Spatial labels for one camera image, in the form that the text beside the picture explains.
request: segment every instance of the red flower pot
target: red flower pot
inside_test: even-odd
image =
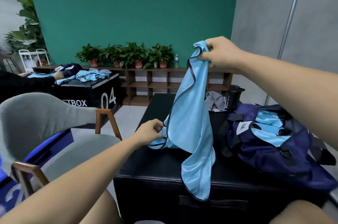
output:
[[[159,62],[159,67],[160,68],[167,68],[168,61],[160,61]]]
[[[114,67],[121,67],[121,66],[120,66],[120,61],[115,61],[115,62],[114,62]]]
[[[135,61],[135,67],[136,68],[142,68],[143,67],[142,60],[136,60]]]
[[[99,66],[99,63],[97,62],[97,60],[92,59],[92,60],[90,61],[90,66],[91,66],[91,67],[98,67],[98,66]]]

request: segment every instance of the chair seat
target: chair seat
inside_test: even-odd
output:
[[[75,141],[61,150],[41,167],[51,182],[74,167],[120,142],[110,135],[93,134]]]

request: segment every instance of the chair backrest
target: chair backrest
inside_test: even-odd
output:
[[[1,168],[9,175],[11,165],[23,159],[51,136],[80,125],[94,124],[96,108],[67,104],[39,92],[9,98],[0,104]]]

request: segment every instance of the metal pole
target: metal pole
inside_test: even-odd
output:
[[[283,38],[281,40],[281,46],[279,48],[277,59],[281,59],[281,56],[283,54],[286,38],[288,37],[288,34],[289,34],[289,29],[290,29],[291,21],[292,21],[292,18],[293,18],[293,13],[294,13],[295,8],[296,8],[296,4],[297,4],[297,0],[293,0],[292,5],[291,5],[291,9],[290,9],[290,13],[289,13],[289,17],[288,17],[288,21],[286,22],[286,27],[285,27],[285,31],[284,31],[284,34],[283,34]],[[270,99],[270,96],[266,95],[264,105],[268,104],[269,99]]]

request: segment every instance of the blue vest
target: blue vest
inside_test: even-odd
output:
[[[194,48],[196,51],[188,60],[188,70],[164,121],[161,130],[164,138],[148,146],[152,149],[181,148],[192,153],[182,163],[182,180],[195,198],[207,200],[211,167],[215,162],[209,111],[204,101],[209,61],[197,57],[203,51],[208,51],[208,47],[205,41],[200,41],[194,44]]]

